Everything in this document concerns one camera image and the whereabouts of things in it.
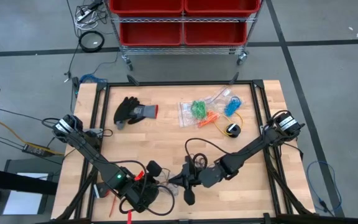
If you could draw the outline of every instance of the gray floor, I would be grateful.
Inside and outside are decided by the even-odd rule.
[[[81,1],[70,0],[72,7]],[[273,0],[287,41],[357,39],[358,1]],[[111,32],[109,26],[99,26]],[[269,10],[262,8],[251,42],[276,42]],[[107,47],[117,45],[106,36]],[[0,0],[0,51],[73,49],[76,37],[65,2],[60,0]],[[139,81],[227,80],[237,71],[240,79],[275,79],[282,83],[288,109],[305,122],[281,47],[250,47],[246,63],[236,66],[236,56],[132,56]],[[290,47],[305,98],[309,104],[327,161],[335,168],[347,217],[358,217],[358,45]],[[72,74],[92,72],[101,62],[111,62],[117,53],[78,54]],[[103,65],[97,76],[110,82],[125,82],[129,73],[118,55],[115,64]],[[64,83],[71,54],[0,57],[0,108],[38,118],[62,117],[70,111],[71,84]],[[28,141],[47,144],[52,134],[31,119],[0,111],[0,119]],[[12,138],[0,127],[0,135]],[[316,160],[310,134],[305,128],[298,140],[305,153],[304,167]],[[54,142],[55,150],[64,145]],[[32,156],[0,144],[0,170],[7,159]],[[328,200],[323,178],[316,166],[310,178],[319,196]],[[47,219],[4,217],[0,223],[33,223]]]

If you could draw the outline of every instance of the wooden tabletop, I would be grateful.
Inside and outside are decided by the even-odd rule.
[[[280,86],[277,80],[264,81],[270,111],[272,114],[278,110],[287,108]],[[181,171],[184,163],[184,143],[189,138],[205,138],[217,144],[228,152],[236,152],[259,136],[257,121],[252,103],[249,85],[234,85],[233,92],[243,101],[238,113],[244,119],[241,135],[238,138],[229,138],[220,133],[213,124],[202,128],[189,126],[181,128],[178,120],[178,102],[193,101],[206,96],[214,95],[221,85],[201,86],[137,86],[114,87],[110,89],[108,112],[106,116],[106,129],[113,131],[113,136],[104,137],[102,155],[110,161],[132,159],[147,165],[150,160],[155,160],[161,167],[170,169],[174,174]],[[90,125],[96,84],[82,84],[75,107],[75,115],[79,117],[84,128]],[[263,104],[258,93],[261,113],[265,121]],[[118,105],[126,96],[138,97],[144,105],[158,105],[157,119],[146,118],[143,121],[126,125],[123,130],[117,130],[113,117]],[[100,123],[101,107],[104,92],[99,101],[99,113],[96,124]],[[233,117],[236,123],[239,118]],[[218,126],[228,125],[227,120],[220,118]],[[201,141],[189,142],[190,153],[202,152],[207,155],[209,161],[221,157],[223,154],[213,146]],[[66,154],[73,150],[67,146]],[[75,151],[64,160],[52,218],[58,217],[71,202],[78,190],[81,169],[84,157]],[[299,152],[289,146],[282,146],[282,163],[287,178],[287,184],[303,205],[310,211],[314,211],[308,183]],[[137,164],[123,164],[132,173],[138,174],[142,169]],[[285,206],[282,199],[282,191],[277,186],[282,211]],[[262,217],[268,212],[274,216],[272,197],[267,179],[267,171],[263,152],[258,152],[246,161],[239,170],[239,174],[232,180],[222,182],[207,189],[202,186],[193,188],[196,195],[196,203],[189,206],[183,200],[183,189],[175,197],[175,208],[167,216],[159,217],[149,212],[133,213],[133,220],[177,220],[177,219],[212,219],[212,218],[255,218]],[[88,195],[84,196],[83,217],[85,217],[88,204]],[[118,210],[118,203],[109,217],[113,195],[105,198],[96,198],[92,221],[118,221],[126,220]],[[159,213],[167,212],[171,206],[171,198],[165,192],[161,192],[150,208]],[[129,209],[127,202],[123,209]]]

